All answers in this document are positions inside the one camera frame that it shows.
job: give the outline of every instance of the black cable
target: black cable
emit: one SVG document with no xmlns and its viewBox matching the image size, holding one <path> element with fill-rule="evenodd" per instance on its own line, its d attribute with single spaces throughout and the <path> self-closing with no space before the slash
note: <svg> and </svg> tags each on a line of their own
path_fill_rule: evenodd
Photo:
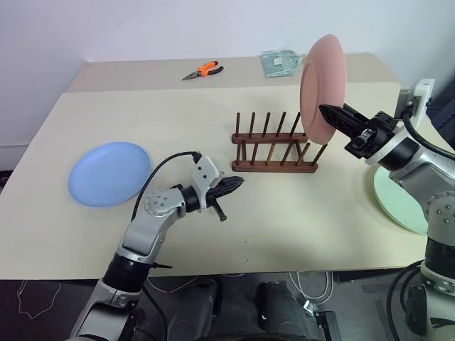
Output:
<svg viewBox="0 0 455 341">
<path fill-rule="evenodd" d="M 387 321 L 389 323 L 390 331 L 392 332 L 392 336 L 395 341 L 400 341 L 400 337 L 398 336 L 397 329 L 395 328 L 395 324 L 393 323 L 392 317 L 392 295 L 395 287 L 397 286 L 400 279 L 410 270 L 419 266 L 423 260 L 415 261 L 414 263 L 406 266 L 403 270 L 401 270 L 398 275 L 393 280 L 392 284 L 390 284 L 389 291 L 387 292 L 387 299 L 386 299 L 386 312 L 387 312 Z"/>
<path fill-rule="evenodd" d="M 404 112 L 402 114 L 402 120 L 403 120 L 403 123 L 405 124 L 405 128 L 406 128 L 407 132 L 412 136 L 412 138 L 415 141 L 419 142 L 421 145 L 423 145 L 423 147 L 429 149 L 430 151 L 433 151 L 436 154 L 445 156 L 446 158 L 450 158 L 451 160 L 455 161 L 455 154 L 449 153 L 448 151 L 445 151 L 444 149 L 439 148 L 438 146 L 435 146 L 434 144 L 429 143 L 423 136 L 421 136 L 419 133 L 417 133 L 417 131 L 412 126 L 410 112 Z"/>
<path fill-rule="evenodd" d="M 151 340 L 156 341 L 156 338 L 150 334 L 149 332 L 146 332 L 145 330 L 142 330 L 141 328 L 136 327 L 134 331 L 142 332 L 143 334 L 147 335 Z"/>
<path fill-rule="evenodd" d="M 151 304 L 154 305 L 158 315 L 161 319 L 161 324 L 163 325 L 163 341 L 167 341 L 168 339 L 168 321 L 166 320 L 166 316 L 164 315 L 162 309 L 159 307 L 158 303 L 151 297 L 150 292 L 147 290 L 145 285 L 142 286 L 142 291 L 145 293 L 145 296 L 150 300 Z"/>
<path fill-rule="evenodd" d="M 405 294 L 406 288 L 409 285 L 410 281 L 420 272 L 420 267 L 415 268 L 412 272 L 407 275 L 406 279 L 403 281 L 401 291 L 400 291 L 400 304 L 403 311 L 406 313 L 406 302 L 405 302 Z"/>
<path fill-rule="evenodd" d="M 131 217 L 131 221 L 133 221 L 133 219 L 136 217 L 137 208 L 139 207 L 139 203 L 141 202 L 142 195 L 144 194 L 145 190 L 147 189 L 147 186 L 149 185 L 151 179 L 155 176 L 156 172 L 161 167 L 163 167 L 163 165 L 166 162 L 172 160 L 173 158 L 177 158 L 179 156 L 184 156 L 184 155 L 192 155 L 193 158 L 197 158 L 198 155 L 200 155 L 200 154 L 197 151 L 184 151 L 182 153 L 173 154 L 173 155 L 169 156 L 168 158 L 165 158 L 159 165 L 157 165 L 157 167 L 154 169 L 154 171 L 151 172 L 150 176 L 147 178 L 144 186 L 142 186 L 141 191 L 139 192 L 139 195 L 137 196 L 136 203 L 134 204 L 133 215 Z"/>
</svg>

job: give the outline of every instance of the tabletop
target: tabletop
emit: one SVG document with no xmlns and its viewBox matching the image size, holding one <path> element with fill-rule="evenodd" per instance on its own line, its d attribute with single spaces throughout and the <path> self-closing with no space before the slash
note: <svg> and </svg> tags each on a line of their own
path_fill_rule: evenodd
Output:
<svg viewBox="0 0 455 341">
<path fill-rule="evenodd" d="M 346 103 L 367 117 L 379 110 L 392 114 L 399 89 L 397 83 L 348 84 Z M 0 277 L 103 276 L 135 198 L 105 209 L 83 207 L 68 192 L 68 176 L 87 151 L 111 141 L 139 144 L 154 165 L 172 153 L 199 150 L 226 175 L 245 179 L 219 200 L 225 222 L 210 209 L 188 214 L 169 229 L 157 261 L 173 268 L 153 275 L 378 269 L 421 259 L 426 237 L 398 226 L 380 209 L 373 195 L 375 169 L 344 151 L 348 138 L 339 132 L 314 174 L 230 170 L 236 112 L 242 113 L 243 131 L 252 111 L 255 131 L 271 112 L 272 131 L 286 111 L 285 131 L 298 106 L 296 85 L 63 94 L 0 195 Z M 420 130 L 446 146 L 429 120 Z M 311 146 L 308 158 L 318 149 Z M 267 152 L 259 148 L 257 159 Z M 282 153 L 277 148 L 274 155 L 280 159 Z M 171 161 L 146 193 L 187 185 L 192 168 L 190 158 Z"/>
</svg>

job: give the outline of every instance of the white wall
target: white wall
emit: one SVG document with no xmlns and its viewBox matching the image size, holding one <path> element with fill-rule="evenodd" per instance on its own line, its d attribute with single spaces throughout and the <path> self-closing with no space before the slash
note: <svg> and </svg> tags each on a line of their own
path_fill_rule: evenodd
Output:
<svg viewBox="0 0 455 341">
<path fill-rule="evenodd" d="M 3 0 L 0 146 L 33 138 L 83 60 L 305 53 L 334 33 L 347 53 L 383 59 L 404 85 L 435 77 L 440 86 L 455 68 L 454 13 L 454 0 Z M 14 166 L 2 151 L 0 168 Z"/>
</svg>

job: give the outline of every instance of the plate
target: plate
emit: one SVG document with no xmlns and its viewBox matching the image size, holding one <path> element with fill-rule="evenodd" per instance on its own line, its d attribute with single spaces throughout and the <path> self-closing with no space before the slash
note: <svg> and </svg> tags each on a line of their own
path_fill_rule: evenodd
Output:
<svg viewBox="0 0 455 341">
<path fill-rule="evenodd" d="M 404 228 L 427 235 L 428 223 L 417 201 L 389 178 L 389 171 L 379 167 L 373 178 L 374 192 L 381 208 Z"/>
<path fill-rule="evenodd" d="M 86 153 L 71 170 L 68 189 L 88 207 L 110 207 L 134 197 L 150 172 L 147 152 L 129 142 L 103 144 Z"/>
<path fill-rule="evenodd" d="M 306 56 L 300 83 L 301 121 L 306 136 L 317 144 L 327 144 L 335 128 L 326 122 L 320 104 L 344 104 L 346 62 L 337 37 L 329 34 L 315 42 Z"/>
</svg>

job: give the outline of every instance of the orange pliers handle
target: orange pliers handle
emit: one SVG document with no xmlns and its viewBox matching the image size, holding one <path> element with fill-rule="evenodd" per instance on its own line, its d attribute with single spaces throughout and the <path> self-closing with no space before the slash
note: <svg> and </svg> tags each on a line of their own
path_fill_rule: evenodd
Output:
<svg viewBox="0 0 455 341">
<path fill-rule="evenodd" d="M 216 60 L 214 60 L 205 65 L 202 65 L 201 67 L 198 67 L 199 75 L 201 77 L 205 77 L 205 76 L 214 75 L 215 73 L 219 73 L 219 72 L 223 71 L 223 69 L 224 69 L 223 66 L 217 67 L 214 70 L 209 70 L 211 67 L 214 67 L 216 65 L 218 65 L 218 62 Z"/>
</svg>

